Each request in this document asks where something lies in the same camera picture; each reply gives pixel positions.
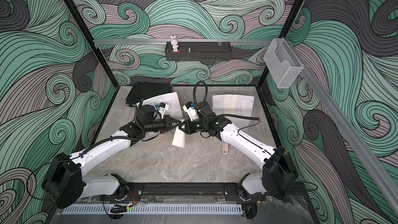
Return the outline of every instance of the clear acrylic holder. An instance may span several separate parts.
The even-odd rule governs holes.
[[[274,38],[264,55],[264,61],[277,88],[289,88],[303,69],[293,44],[284,38]]]

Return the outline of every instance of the white bunny toy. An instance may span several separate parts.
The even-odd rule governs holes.
[[[171,41],[170,41],[170,43],[173,45],[173,52],[179,52],[178,51],[178,41],[177,41],[177,39],[176,39],[176,36],[170,36],[170,38],[172,39]]]

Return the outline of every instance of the vent grille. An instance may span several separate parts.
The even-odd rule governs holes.
[[[107,212],[114,204],[106,205]],[[102,204],[72,204],[62,214],[106,214]],[[240,204],[147,204],[130,208],[126,214],[240,214]]]

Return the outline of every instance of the aluminum rail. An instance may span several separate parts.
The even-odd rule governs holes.
[[[170,39],[146,39],[146,38],[108,38],[94,39],[95,45],[166,45]],[[254,40],[254,39],[178,39],[178,42],[230,42],[231,45],[248,46],[269,46],[272,39]]]

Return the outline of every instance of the wave pattern wallpaper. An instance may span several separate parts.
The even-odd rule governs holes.
[[[114,87],[62,0],[0,0],[0,222],[51,220],[54,155],[87,147]]]
[[[398,182],[398,0],[305,0],[288,39]],[[321,223],[398,223],[372,177],[299,75],[267,77],[266,102]]]
[[[295,0],[73,0],[94,38],[272,39]],[[102,46],[119,84],[256,84],[267,47],[235,46],[223,62],[166,61],[165,46]]]

